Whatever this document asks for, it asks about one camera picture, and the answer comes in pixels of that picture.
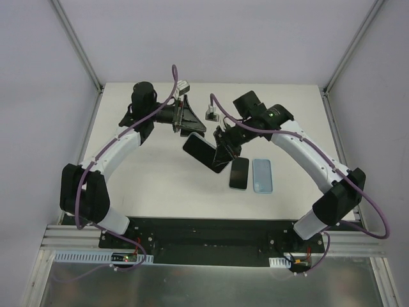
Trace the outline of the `aluminium frame post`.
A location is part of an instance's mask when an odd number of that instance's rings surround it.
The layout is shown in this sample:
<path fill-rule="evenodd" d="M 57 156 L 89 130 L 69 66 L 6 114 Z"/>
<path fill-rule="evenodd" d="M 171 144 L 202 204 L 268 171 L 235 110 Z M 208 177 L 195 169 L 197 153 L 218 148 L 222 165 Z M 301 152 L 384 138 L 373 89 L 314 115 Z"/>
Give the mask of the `aluminium frame post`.
<path fill-rule="evenodd" d="M 373 22 L 379 15 L 382 8 L 387 3 L 386 0 L 375 0 L 371 5 L 369 11 L 366 13 L 363 21 L 360 23 L 357 31 L 355 32 L 351 42 L 348 44 L 345 52 L 343 53 L 341 59 L 339 60 L 334 72 L 330 76 L 330 79 L 322 87 L 322 92 L 325 96 L 327 96 L 332 88 L 335 86 L 336 81 L 341 76 L 343 70 L 346 68 L 347 64 L 353 57 L 355 50 L 358 48 L 362 40 L 364 39 L 365 35 L 369 31 L 370 27 L 372 26 Z"/>
<path fill-rule="evenodd" d="M 98 93 L 101 93 L 104 86 L 101 83 L 100 79 L 98 78 L 95 72 L 95 69 L 93 68 L 93 65 L 91 64 L 88 58 L 88 55 L 86 54 L 86 51 L 84 50 L 81 44 L 81 41 L 79 40 L 79 37 L 77 36 L 77 33 L 75 32 L 75 29 L 67 13 L 65 12 L 65 9 L 63 8 L 63 5 L 61 4 L 61 1 L 50 0 L 49 4 L 51 8 L 53 9 L 54 13 L 56 14 L 56 17 L 58 21 L 60 22 L 63 28 L 63 31 L 65 32 L 66 37 L 68 38 L 68 41 L 70 42 L 70 45 L 72 46 L 74 52 L 77 55 L 78 60 L 80 61 L 88 77 L 93 83 L 93 86 L 96 88 Z"/>

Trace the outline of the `right aluminium frame post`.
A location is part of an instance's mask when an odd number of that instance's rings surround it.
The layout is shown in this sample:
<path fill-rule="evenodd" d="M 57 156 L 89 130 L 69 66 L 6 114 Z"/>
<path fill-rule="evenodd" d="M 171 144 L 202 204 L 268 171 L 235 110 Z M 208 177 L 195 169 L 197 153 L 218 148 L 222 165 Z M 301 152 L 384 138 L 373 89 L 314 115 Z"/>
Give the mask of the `right aluminium frame post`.
<path fill-rule="evenodd" d="M 322 92 L 325 96 L 327 96 L 332 88 L 335 86 L 336 81 L 341 76 L 343 70 L 346 68 L 347 64 L 353 57 L 355 50 L 358 48 L 362 40 L 364 39 L 365 35 L 369 31 L 370 27 L 372 26 L 373 22 L 379 15 L 382 8 L 387 3 L 386 0 L 375 0 L 371 5 L 369 11 L 366 13 L 363 21 L 360 23 L 357 31 L 355 32 L 351 42 L 348 44 L 345 52 L 343 53 L 341 59 L 339 60 L 334 72 L 330 76 L 330 79 L 322 87 Z"/>

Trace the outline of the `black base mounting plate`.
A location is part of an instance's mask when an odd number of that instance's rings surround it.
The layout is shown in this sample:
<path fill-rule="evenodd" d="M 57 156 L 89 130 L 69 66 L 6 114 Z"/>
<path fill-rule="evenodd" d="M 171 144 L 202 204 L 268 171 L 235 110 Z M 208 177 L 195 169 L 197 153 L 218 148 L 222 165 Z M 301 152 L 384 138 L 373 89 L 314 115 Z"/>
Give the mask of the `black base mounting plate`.
<path fill-rule="evenodd" d="M 323 237 L 302 241 L 292 220 L 133 217 L 125 237 L 136 240 L 154 264 L 266 267 L 271 258 L 321 255 Z"/>

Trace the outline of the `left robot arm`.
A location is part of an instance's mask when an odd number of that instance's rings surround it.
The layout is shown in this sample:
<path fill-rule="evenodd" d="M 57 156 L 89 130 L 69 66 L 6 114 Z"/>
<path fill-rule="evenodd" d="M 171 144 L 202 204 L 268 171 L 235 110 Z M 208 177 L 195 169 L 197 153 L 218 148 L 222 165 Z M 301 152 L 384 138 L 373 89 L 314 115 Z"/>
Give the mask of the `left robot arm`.
<path fill-rule="evenodd" d="M 187 81 L 177 81 L 161 104 L 152 83 L 135 84 L 131 103 L 112 139 L 89 159 L 63 168 L 61 210 L 73 215 L 80 227 L 93 223 L 119 235 L 132 232 L 130 219 L 111 207 L 107 181 L 123 160 L 147 140 L 155 123 L 170 124 L 182 137 L 193 132 L 205 134 L 206 127 L 189 105 L 189 90 Z"/>

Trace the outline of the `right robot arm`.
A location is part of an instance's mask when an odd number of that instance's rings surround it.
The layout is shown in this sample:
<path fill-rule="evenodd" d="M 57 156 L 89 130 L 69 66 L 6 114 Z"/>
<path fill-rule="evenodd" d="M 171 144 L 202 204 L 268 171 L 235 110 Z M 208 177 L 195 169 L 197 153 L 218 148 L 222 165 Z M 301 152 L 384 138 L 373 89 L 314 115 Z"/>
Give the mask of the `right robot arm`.
<path fill-rule="evenodd" d="M 213 133 L 216 152 L 213 166 L 221 166 L 241 154 L 242 145 L 265 138 L 284 150 L 313 179 L 322 197 L 293 226 L 301 240 L 339 223 L 362 200 L 365 173 L 350 170 L 321 150 L 309 139 L 294 116 L 282 105 L 266 107 L 253 91 L 234 105 L 242 120 L 234 126 L 217 127 Z"/>

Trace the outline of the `left aluminium frame post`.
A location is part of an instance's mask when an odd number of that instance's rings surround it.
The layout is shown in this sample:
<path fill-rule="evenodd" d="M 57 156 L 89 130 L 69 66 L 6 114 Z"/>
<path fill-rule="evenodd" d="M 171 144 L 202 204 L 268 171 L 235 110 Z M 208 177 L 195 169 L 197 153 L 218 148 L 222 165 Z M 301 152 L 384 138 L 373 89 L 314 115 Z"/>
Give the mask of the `left aluminium frame post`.
<path fill-rule="evenodd" d="M 61 1 L 50 0 L 49 4 L 51 8 L 53 9 L 54 13 L 56 14 L 56 17 L 58 21 L 60 22 L 63 28 L 63 31 L 65 32 L 66 37 L 68 38 L 68 41 L 70 42 L 70 45 L 72 46 L 74 52 L 77 55 L 78 60 L 80 61 L 88 77 L 93 83 L 93 86 L 96 88 L 98 93 L 101 93 L 104 86 L 101 83 L 100 79 L 98 78 L 95 72 L 95 69 L 93 68 L 93 65 L 91 64 L 88 58 L 88 55 L 86 54 L 86 51 L 84 50 L 81 44 L 81 41 L 79 40 L 79 37 L 77 36 L 77 33 L 75 32 L 75 29 L 67 13 L 65 12 L 65 9 L 63 8 L 63 5 L 61 4 Z"/>

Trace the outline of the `light blue phone case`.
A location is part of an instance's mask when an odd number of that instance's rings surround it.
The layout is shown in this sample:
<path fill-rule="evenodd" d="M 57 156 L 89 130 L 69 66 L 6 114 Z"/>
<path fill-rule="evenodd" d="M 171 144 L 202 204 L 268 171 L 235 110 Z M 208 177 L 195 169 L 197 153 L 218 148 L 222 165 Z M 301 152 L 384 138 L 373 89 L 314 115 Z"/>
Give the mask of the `light blue phone case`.
<path fill-rule="evenodd" d="M 254 159 L 252 175 L 255 193 L 271 194 L 273 192 L 272 167 L 268 159 Z"/>

